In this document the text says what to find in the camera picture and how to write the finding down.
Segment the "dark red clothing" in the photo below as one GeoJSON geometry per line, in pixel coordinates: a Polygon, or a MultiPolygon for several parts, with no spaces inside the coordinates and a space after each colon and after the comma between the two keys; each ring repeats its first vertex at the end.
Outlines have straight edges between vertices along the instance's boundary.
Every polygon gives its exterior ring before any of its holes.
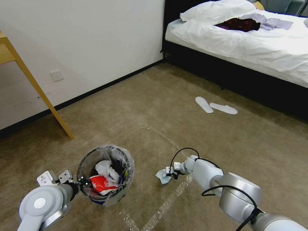
{"type": "Polygon", "coordinates": [[[256,22],[253,19],[238,19],[232,18],[228,21],[224,21],[222,23],[216,24],[215,26],[221,27],[226,30],[241,30],[244,32],[248,32],[251,30],[259,30],[261,23],[256,22]]]}

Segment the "black bed frame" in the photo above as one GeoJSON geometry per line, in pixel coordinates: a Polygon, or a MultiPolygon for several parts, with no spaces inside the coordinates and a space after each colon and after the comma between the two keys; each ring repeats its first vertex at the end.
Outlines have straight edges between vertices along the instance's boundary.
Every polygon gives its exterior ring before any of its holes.
{"type": "Polygon", "coordinates": [[[308,121],[308,88],[233,64],[165,40],[167,26],[180,13],[207,0],[165,0],[162,50],[164,62],[204,77],[275,110],[308,121]]]}

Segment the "plastic bag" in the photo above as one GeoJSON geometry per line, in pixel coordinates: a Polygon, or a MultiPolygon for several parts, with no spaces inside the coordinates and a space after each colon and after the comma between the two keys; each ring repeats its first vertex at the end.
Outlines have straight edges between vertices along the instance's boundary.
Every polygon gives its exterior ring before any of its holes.
{"type": "Polygon", "coordinates": [[[95,169],[99,175],[102,175],[106,178],[108,182],[112,182],[114,184],[118,184],[119,174],[111,167],[110,160],[103,160],[98,162],[95,165],[95,169]]]}
{"type": "Polygon", "coordinates": [[[95,191],[97,191],[102,196],[105,196],[113,190],[117,190],[119,186],[112,186],[110,182],[102,175],[91,176],[91,183],[95,191]]]}

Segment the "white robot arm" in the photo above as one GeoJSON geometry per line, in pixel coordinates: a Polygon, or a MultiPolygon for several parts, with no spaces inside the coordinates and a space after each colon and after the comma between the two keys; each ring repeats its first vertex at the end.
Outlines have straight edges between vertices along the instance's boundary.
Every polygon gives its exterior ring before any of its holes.
{"type": "MultiPolygon", "coordinates": [[[[208,195],[208,192],[218,196],[220,208],[230,218],[241,223],[237,230],[248,223],[254,231],[307,231],[287,217],[259,210],[259,186],[233,173],[224,174],[207,160],[192,155],[183,163],[175,162],[174,171],[192,174],[193,179],[204,190],[202,196],[208,195]]],[[[166,168],[166,172],[170,172],[170,167],[166,168]]]]}
{"type": "MultiPolygon", "coordinates": [[[[174,171],[182,175],[192,174],[204,190],[203,196],[209,195],[208,192],[218,196],[220,208],[241,223],[237,231],[245,224],[254,231],[308,231],[287,217],[259,210],[259,186],[233,173],[224,174],[218,166],[207,160],[192,155],[183,163],[175,162],[174,171]]],[[[166,172],[172,173],[173,169],[167,167],[166,172]]],[[[20,204],[19,216],[22,221],[18,231],[45,230],[69,211],[70,201],[80,187],[88,184],[85,179],[74,182],[68,170],[58,178],[53,172],[46,171],[37,178],[37,182],[40,186],[28,193],[20,204]]]]}
{"type": "Polygon", "coordinates": [[[17,231],[42,231],[61,219],[71,208],[70,201],[80,190],[70,171],[57,178],[46,171],[37,178],[39,187],[28,193],[19,206],[21,223],[17,231]]]}

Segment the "white pillow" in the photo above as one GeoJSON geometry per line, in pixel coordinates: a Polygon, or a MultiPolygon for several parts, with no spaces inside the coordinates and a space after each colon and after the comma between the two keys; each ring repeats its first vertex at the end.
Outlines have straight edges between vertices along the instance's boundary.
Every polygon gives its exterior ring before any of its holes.
{"type": "Polygon", "coordinates": [[[207,9],[209,9],[214,2],[204,2],[197,6],[194,6],[190,8],[189,10],[185,11],[184,13],[180,13],[180,18],[182,21],[189,21],[191,19],[194,19],[195,17],[200,16],[202,13],[204,13],[207,9]]]}
{"type": "Polygon", "coordinates": [[[237,17],[255,9],[256,7],[247,0],[210,1],[201,3],[181,13],[180,18],[182,21],[189,21],[200,16],[215,17],[216,14],[223,14],[225,12],[227,12],[226,17],[237,17]]]}

